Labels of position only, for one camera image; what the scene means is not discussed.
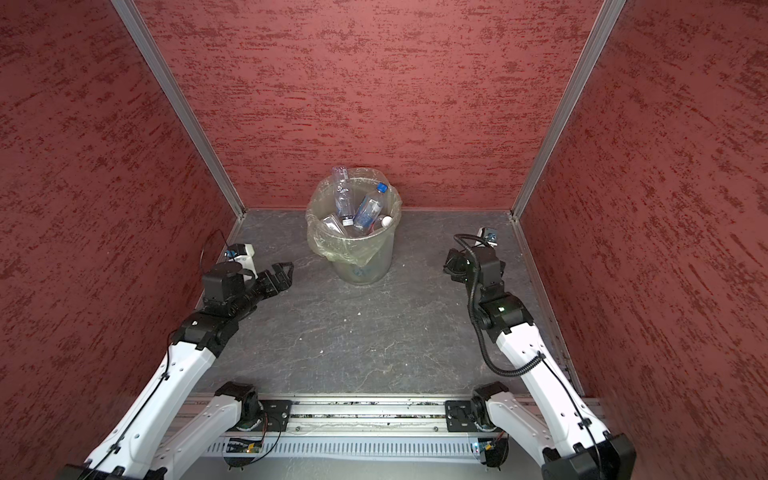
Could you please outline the blue cap artesian bottle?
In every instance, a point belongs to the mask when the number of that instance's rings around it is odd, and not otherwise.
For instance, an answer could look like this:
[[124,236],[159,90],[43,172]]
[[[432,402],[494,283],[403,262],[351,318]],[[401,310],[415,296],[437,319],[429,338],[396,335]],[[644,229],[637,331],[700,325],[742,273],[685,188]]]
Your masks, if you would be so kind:
[[384,208],[388,190],[389,187],[380,182],[376,189],[364,198],[353,219],[353,228],[357,234],[368,234]]

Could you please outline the clear purple tinted bottle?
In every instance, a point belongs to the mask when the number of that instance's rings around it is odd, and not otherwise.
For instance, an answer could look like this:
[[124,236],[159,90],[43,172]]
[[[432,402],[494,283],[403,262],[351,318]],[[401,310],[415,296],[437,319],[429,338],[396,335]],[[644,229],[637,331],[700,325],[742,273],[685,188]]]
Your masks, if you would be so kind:
[[334,202],[337,216],[344,227],[352,226],[354,223],[355,206],[353,205],[353,195],[349,187],[347,168],[345,166],[333,167],[332,177],[335,188]]

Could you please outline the green white label bottle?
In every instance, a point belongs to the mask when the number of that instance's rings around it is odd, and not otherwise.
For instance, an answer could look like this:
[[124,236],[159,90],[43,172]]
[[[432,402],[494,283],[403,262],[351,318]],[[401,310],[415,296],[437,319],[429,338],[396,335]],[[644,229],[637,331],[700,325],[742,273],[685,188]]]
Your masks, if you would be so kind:
[[342,224],[342,221],[335,214],[327,215],[321,220],[321,222],[325,228],[332,232],[334,235],[340,236],[342,238],[348,237],[347,231]]

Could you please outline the clear orange label bottle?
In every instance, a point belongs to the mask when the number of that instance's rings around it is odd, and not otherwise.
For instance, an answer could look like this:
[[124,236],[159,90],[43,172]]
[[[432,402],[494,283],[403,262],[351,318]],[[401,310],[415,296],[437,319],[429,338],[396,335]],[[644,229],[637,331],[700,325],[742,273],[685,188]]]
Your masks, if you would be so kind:
[[393,222],[393,218],[389,215],[379,215],[371,226],[371,233],[376,233],[379,230],[387,228]]

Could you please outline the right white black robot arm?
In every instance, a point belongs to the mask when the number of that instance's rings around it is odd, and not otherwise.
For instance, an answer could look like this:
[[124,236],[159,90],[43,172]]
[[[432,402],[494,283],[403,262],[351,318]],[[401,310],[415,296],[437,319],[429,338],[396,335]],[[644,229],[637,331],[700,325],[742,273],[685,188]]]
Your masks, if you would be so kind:
[[493,246],[459,234],[443,270],[467,291],[467,311],[486,366],[519,378],[539,409],[531,414],[501,383],[477,388],[476,425],[501,430],[540,466],[545,479],[628,479],[637,459],[624,434],[614,435],[568,382],[534,318],[503,282],[505,264]]

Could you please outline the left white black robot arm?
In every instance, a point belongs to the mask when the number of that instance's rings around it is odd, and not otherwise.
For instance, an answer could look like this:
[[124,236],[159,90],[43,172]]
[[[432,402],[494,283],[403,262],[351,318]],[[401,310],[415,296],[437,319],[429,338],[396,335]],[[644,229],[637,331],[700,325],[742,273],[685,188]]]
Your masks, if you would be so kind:
[[216,264],[203,277],[203,307],[169,337],[153,377],[111,433],[79,464],[67,464],[59,479],[178,479],[230,429],[267,431],[269,416],[255,388],[227,382],[193,420],[165,436],[187,397],[219,358],[240,322],[259,302],[293,283],[290,262],[255,272],[235,261]]

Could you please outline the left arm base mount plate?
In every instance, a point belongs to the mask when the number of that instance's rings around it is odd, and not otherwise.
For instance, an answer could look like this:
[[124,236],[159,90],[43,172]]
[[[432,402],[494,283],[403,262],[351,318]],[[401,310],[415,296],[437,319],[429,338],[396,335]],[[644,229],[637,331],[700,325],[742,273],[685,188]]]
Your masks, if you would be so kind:
[[290,400],[255,400],[243,405],[235,425],[239,432],[284,432],[291,415]]

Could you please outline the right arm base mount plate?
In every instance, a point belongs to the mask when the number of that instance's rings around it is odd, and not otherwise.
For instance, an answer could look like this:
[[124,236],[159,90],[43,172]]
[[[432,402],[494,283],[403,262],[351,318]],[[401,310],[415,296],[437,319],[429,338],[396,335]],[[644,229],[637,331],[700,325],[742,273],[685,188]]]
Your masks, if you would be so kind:
[[481,424],[475,415],[472,402],[469,400],[448,400],[444,403],[445,421],[448,432],[497,432],[495,427],[489,424]]

